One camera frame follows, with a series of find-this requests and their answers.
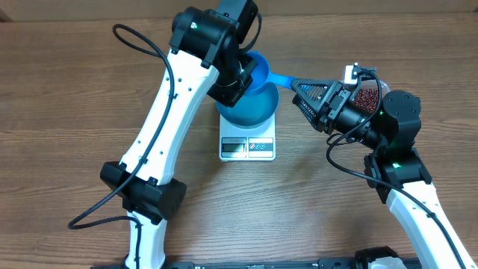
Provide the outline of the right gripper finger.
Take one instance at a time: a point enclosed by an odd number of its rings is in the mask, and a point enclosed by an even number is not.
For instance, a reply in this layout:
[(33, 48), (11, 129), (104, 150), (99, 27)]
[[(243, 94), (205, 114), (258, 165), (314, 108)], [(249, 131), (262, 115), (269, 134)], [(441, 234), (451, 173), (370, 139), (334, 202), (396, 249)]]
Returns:
[(312, 127), (318, 127), (320, 125), (320, 105), (317, 102), (307, 102), (299, 95), (295, 95), (292, 103), (298, 107)]
[(299, 106), (305, 103), (310, 108), (321, 108), (338, 81), (330, 79), (294, 78), (291, 89), (295, 92), (293, 103)]

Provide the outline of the blue plastic measuring scoop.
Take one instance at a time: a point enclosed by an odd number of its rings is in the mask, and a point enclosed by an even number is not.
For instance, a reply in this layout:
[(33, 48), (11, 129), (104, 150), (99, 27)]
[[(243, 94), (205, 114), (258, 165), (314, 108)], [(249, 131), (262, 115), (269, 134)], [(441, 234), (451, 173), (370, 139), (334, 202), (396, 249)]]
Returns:
[(294, 80), (293, 76), (273, 73), (268, 60), (259, 52), (247, 52), (246, 54), (257, 61), (257, 66), (251, 73), (252, 83), (245, 92), (247, 96), (260, 94), (263, 91), (262, 87), (266, 83), (274, 83), (281, 87), (291, 89), (291, 82)]

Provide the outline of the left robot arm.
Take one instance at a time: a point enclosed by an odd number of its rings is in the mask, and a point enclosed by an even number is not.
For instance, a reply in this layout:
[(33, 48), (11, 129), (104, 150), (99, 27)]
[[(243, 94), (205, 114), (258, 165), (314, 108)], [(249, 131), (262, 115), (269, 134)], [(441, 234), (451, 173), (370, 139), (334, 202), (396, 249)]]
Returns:
[(233, 107), (252, 83), (256, 60), (241, 46), (260, 14), (256, 3), (221, 1), (214, 10), (188, 7), (172, 24), (167, 67), (149, 114), (120, 161), (104, 163), (101, 180), (122, 198), (131, 227), (119, 268), (162, 268), (167, 221), (186, 185), (174, 179), (187, 130), (206, 96)]

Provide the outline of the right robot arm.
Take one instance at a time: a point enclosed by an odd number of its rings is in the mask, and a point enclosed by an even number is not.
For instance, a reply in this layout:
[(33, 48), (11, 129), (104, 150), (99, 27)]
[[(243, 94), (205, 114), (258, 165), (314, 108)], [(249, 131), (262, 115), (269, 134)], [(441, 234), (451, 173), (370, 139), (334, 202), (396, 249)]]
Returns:
[[(406, 232), (423, 268), (475, 268), (414, 147), (421, 128), (419, 98), (390, 91), (373, 74), (352, 84), (295, 78), (291, 89), (296, 94), (293, 103), (312, 127), (329, 135), (327, 161), (376, 190)], [(371, 151), (364, 157), (363, 172), (332, 159), (332, 150), (351, 143)]]

